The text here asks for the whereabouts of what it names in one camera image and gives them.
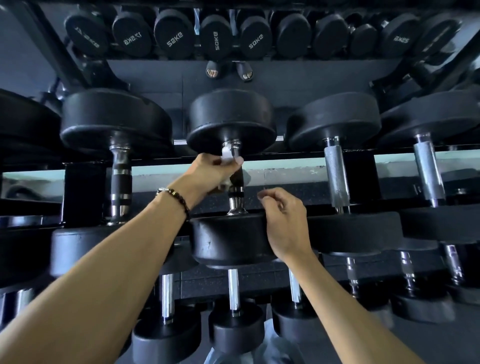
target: hand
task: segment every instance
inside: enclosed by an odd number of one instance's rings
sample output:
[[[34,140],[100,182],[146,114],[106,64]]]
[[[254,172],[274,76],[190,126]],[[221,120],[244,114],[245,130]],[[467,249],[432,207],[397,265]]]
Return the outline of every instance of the hand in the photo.
[[[220,165],[221,158],[201,153],[187,171],[170,185],[185,199],[189,209],[202,201],[207,193],[240,169],[243,158],[237,157],[229,164]]]
[[[268,241],[275,255],[288,265],[293,258],[313,254],[303,202],[280,187],[260,191],[258,198],[265,209]]]

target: bracelet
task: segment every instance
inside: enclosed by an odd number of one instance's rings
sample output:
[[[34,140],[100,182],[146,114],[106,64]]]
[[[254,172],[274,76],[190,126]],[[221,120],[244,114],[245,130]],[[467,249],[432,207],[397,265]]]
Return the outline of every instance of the bracelet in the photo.
[[[167,192],[168,194],[170,194],[170,196],[172,196],[173,198],[175,198],[178,202],[180,202],[180,204],[183,206],[183,209],[185,210],[185,215],[187,215],[187,218],[186,220],[190,220],[190,210],[187,206],[187,203],[185,202],[185,199],[177,192],[175,191],[174,189],[172,188],[165,188],[165,187],[160,187],[157,191],[156,191],[156,195],[155,196],[158,196],[159,193],[161,192]]]

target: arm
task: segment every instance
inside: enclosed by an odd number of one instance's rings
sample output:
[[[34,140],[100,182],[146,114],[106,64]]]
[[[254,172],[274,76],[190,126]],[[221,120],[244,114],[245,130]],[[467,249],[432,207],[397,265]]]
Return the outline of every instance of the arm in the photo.
[[[352,298],[313,254],[301,200],[282,188],[259,193],[274,253],[297,278],[343,364],[424,364]]]
[[[192,208],[243,160],[225,166],[219,162],[219,157],[200,154],[169,187]],[[0,364],[113,363],[184,220],[181,204],[159,194],[1,332]]]

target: forearm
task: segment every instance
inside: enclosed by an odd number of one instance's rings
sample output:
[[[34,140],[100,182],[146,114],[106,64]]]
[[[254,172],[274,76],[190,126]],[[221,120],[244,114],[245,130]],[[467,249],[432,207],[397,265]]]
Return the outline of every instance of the forearm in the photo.
[[[185,214],[162,194],[53,282],[0,334],[0,363],[113,363]]]
[[[424,364],[365,310],[315,255],[286,262],[320,318],[343,364]]]

